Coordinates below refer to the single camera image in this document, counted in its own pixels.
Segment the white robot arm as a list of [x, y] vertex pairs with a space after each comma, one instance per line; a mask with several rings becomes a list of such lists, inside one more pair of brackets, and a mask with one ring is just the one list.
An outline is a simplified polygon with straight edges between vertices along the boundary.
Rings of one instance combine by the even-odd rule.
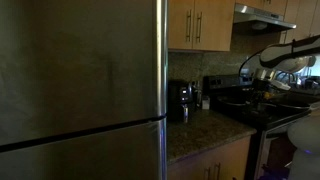
[[[299, 58], [320, 53], [320, 36], [269, 45], [260, 51], [259, 63], [267, 69], [297, 72]], [[289, 140], [297, 148], [288, 180], [320, 180], [320, 118], [309, 115], [289, 127]]]

